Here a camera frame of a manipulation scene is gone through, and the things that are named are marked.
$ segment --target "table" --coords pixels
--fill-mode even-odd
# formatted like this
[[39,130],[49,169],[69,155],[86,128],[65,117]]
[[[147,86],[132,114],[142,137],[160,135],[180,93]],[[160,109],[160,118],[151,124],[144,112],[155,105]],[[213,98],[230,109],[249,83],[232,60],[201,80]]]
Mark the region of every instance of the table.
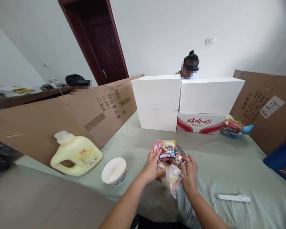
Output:
[[27,103],[55,98],[61,96],[61,93],[69,94],[71,89],[69,86],[65,86],[61,87],[60,90],[58,88],[55,88],[52,90],[42,91],[39,93],[20,95],[14,97],[6,97],[5,95],[3,95],[0,96],[0,108],[10,108]]
[[[102,148],[104,157],[99,164],[80,177],[62,175],[28,156],[16,164],[82,184],[118,201],[143,168],[150,148],[158,139],[176,139],[184,152],[194,157],[201,195],[229,226],[286,228],[286,181],[263,163],[266,155],[249,136],[232,140],[222,135],[141,129],[135,112]],[[129,171],[120,186],[101,180],[104,166],[116,157],[125,159]],[[251,202],[216,200],[214,194],[244,194]],[[175,200],[157,180],[144,189],[138,213],[155,222],[179,220],[191,228],[200,226],[183,190]]]

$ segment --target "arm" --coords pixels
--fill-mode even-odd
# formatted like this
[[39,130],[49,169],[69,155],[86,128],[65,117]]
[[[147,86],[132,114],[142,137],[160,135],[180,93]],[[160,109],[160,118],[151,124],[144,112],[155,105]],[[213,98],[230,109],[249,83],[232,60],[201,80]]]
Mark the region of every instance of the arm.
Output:
[[165,172],[157,169],[157,160],[161,151],[162,149],[153,157],[153,149],[150,150],[144,168],[104,219],[99,229],[130,228],[145,185]]
[[194,212],[202,226],[202,228],[207,229],[226,229],[229,228],[223,220],[216,214],[213,208],[205,201],[202,195],[199,194],[197,188],[197,171],[198,167],[195,160],[191,155],[187,159],[183,157],[183,161],[187,162],[187,169],[184,163],[181,164],[181,170],[183,173],[182,187],[189,199]]

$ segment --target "hand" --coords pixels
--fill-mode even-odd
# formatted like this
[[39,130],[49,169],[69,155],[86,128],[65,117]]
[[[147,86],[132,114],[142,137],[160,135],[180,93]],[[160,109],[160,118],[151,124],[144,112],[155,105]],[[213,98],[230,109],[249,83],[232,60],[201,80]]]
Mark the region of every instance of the hand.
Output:
[[195,160],[191,155],[188,155],[189,159],[186,157],[182,157],[182,161],[187,162],[187,169],[185,168],[185,164],[181,162],[181,171],[183,173],[183,180],[182,187],[185,191],[186,195],[188,194],[199,194],[198,188],[197,188],[197,172],[198,167],[196,165]]
[[157,161],[161,152],[162,149],[158,150],[158,152],[155,154],[155,157],[153,157],[153,148],[151,148],[147,158],[147,162],[140,174],[138,175],[138,179],[140,179],[141,182],[147,184],[149,182],[152,182],[158,176],[164,175],[165,169],[157,169]]

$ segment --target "wall socket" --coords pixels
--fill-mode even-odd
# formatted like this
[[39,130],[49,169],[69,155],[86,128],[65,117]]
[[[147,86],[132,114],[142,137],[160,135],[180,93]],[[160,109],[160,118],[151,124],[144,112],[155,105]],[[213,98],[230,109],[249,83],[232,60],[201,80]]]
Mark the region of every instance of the wall socket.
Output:
[[206,45],[212,45],[215,42],[215,38],[207,38],[206,39]]

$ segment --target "white box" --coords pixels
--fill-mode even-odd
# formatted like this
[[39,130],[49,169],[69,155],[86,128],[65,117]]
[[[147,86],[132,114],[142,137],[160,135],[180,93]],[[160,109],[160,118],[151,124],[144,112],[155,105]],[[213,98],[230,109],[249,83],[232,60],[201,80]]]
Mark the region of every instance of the white box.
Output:
[[244,83],[233,77],[183,80],[180,112],[229,114]]
[[225,119],[225,114],[178,113],[177,130],[217,135]]
[[176,131],[178,111],[138,109],[143,129]]
[[178,111],[181,78],[179,75],[144,76],[132,80],[137,108]]

